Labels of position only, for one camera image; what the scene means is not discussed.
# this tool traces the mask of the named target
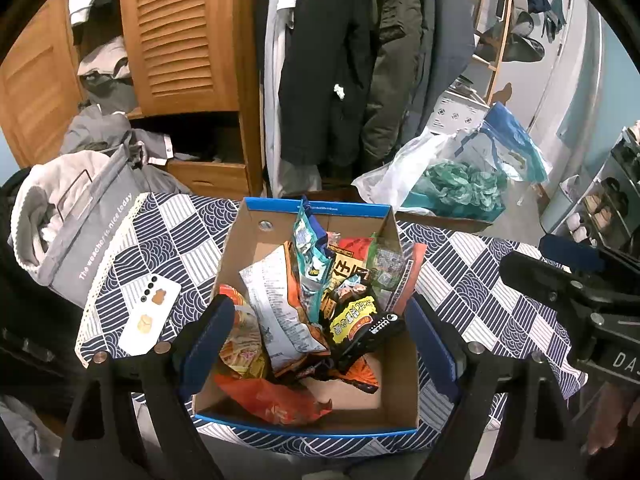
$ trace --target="hand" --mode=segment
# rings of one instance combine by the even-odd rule
[[[637,392],[623,390],[615,384],[605,383],[596,415],[587,436],[587,452],[596,454],[599,450],[613,446],[618,437],[618,425],[626,417],[632,426],[640,414],[640,398]]]

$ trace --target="blue box rim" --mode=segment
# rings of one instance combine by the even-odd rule
[[[290,198],[262,198],[248,196],[245,197],[244,203],[250,211],[297,213],[300,208],[300,200],[292,200]],[[336,216],[384,218],[391,210],[391,206],[385,204],[322,201],[311,201],[310,204],[311,211],[315,214]]]
[[[249,426],[247,424],[236,424],[224,420],[223,418],[213,418],[211,416],[202,415],[200,413],[194,413],[194,418],[198,420],[205,420],[207,422],[215,422],[217,424],[223,424],[230,428],[238,428],[240,430],[257,431],[258,433],[273,434],[278,436],[298,436],[301,438],[372,438],[372,437],[385,437],[385,436],[401,436],[414,434],[418,431],[418,428],[408,428],[407,430],[394,430],[394,431],[380,431],[377,433],[297,433],[295,431],[281,430],[277,426],[272,428],[260,428],[256,426]]]

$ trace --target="white snack bag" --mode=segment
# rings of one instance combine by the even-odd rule
[[[240,271],[249,302],[260,323],[264,346],[271,367],[279,371],[305,358],[307,353],[322,352],[322,346],[300,322],[298,311],[287,301],[287,262],[280,245],[271,254]]]

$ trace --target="blue and white patterned tablecloth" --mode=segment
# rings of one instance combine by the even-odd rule
[[[116,357],[126,355],[117,341],[151,272],[182,285],[161,340],[172,340],[185,323],[197,319],[209,304],[226,234],[238,206],[231,200],[201,196],[140,195],[100,264],[78,333],[78,357],[87,363],[99,350]],[[539,348],[549,358],[565,397],[583,386],[585,374],[566,362],[570,342],[555,312],[505,286],[498,275],[498,263],[505,254],[516,250],[540,258],[536,248],[408,222],[398,222],[398,231],[404,247],[413,242],[428,245],[416,290],[465,340],[479,341],[494,353],[516,357]],[[434,442],[452,408],[435,391],[422,362],[418,362],[418,374],[420,420],[414,434],[303,438],[196,418],[193,422],[201,433],[289,454],[347,457],[416,450]],[[504,395],[494,397],[489,426],[499,426],[504,401]]]

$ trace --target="wooden cabinet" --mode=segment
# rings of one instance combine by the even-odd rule
[[[0,126],[21,167],[56,157],[78,113],[72,43],[68,0],[47,0],[0,65]]]
[[[192,187],[195,192],[231,198],[240,192],[260,194],[254,0],[120,0],[120,7],[140,104],[136,113],[238,114],[243,164],[173,163],[168,171],[187,186],[198,183]],[[200,178],[198,171],[204,172]],[[238,187],[239,171],[244,171],[246,186]]]
[[[120,0],[120,7],[140,104],[130,118],[233,115],[233,128],[216,130],[232,142],[211,133],[215,120],[212,128],[180,132],[200,136],[205,145],[241,146],[233,163],[171,161],[167,170],[199,194],[260,195],[254,0]],[[68,0],[48,0],[0,66],[0,126],[21,166],[58,154],[83,99],[77,71]]]

